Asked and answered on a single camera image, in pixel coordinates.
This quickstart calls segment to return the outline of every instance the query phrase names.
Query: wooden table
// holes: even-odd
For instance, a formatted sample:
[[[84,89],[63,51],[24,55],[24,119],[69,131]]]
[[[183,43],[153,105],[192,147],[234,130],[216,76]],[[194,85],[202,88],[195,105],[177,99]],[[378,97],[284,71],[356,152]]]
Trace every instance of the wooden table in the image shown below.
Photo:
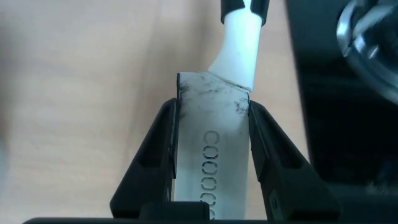
[[[219,0],[0,1],[0,223],[110,217],[177,72],[206,70],[222,41]],[[308,157],[283,1],[257,64],[251,98]],[[265,218],[249,170],[248,218]]]

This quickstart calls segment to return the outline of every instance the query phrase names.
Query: black clamp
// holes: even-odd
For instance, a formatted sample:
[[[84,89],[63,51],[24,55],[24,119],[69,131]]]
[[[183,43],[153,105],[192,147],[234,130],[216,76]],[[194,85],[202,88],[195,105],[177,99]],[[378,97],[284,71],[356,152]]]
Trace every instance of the black clamp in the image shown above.
[[[262,25],[266,23],[269,0],[252,0],[250,10],[261,17]],[[221,0],[221,22],[224,24],[225,16],[238,9],[244,9],[243,0]]]
[[[335,196],[265,107],[254,101],[249,131],[268,220],[337,221]]]

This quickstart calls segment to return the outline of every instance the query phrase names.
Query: dark stain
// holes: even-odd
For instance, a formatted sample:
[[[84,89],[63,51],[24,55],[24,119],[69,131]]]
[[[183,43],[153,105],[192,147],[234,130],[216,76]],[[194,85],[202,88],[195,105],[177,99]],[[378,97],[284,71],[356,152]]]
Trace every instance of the dark stain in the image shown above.
[[[205,95],[205,94],[210,94],[210,93],[213,93],[213,92],[215,92],[215,93],[218,93],[218,92],[219,92],[219,90],[207,90],[207,91],[201,91],[201,92],[199,92],[199,95],[200,95],[200,96],[202,96],[202,95]]]
[[[180,120],[182,120],[184,117],[186,117],[186,113],[180,113]]]
[[[188,91],[190,89],[190,86],[187,84],[187,83],[182,83],[181,85],[180,85],[180,91],[181,92],[186,92],[186,91]]]
[[[248,112],[248,109],[246,107],[242,106],[242,104],[240,102],[235,101],[234,103],[235,103],[235,111],[238,114],[244,114],[244,113]]]

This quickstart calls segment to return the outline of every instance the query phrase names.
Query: clamp jaw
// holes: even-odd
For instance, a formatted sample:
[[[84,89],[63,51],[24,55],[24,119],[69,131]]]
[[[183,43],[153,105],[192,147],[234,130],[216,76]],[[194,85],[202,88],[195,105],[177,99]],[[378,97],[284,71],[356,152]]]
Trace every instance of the clamp jaw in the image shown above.
[[[337,199],[265,107],[250,101],[248,116],[254,167],[268,221],[337,222]],[[178,175],[178,118],[178,99],[165,102],[113,195],[114,219],[36,218],[25,224],[228,222],[209,221],[205,202],[171,202],[172,181]]]

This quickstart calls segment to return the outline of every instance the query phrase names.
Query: metal part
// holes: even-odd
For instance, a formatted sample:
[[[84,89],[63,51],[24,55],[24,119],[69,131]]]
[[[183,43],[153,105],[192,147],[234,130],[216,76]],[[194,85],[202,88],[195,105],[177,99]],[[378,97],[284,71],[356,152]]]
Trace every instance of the metal part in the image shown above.
[[[362,10],[362,4],[352,0],[344,8],[337,23],[336,36],[343,56],[371,88],[398,104],[398,62],[391,62],[380,49],[375,38],[377,26],[391,13],[396,13],[398,2],[380,2],[352,24],[353,15]]]

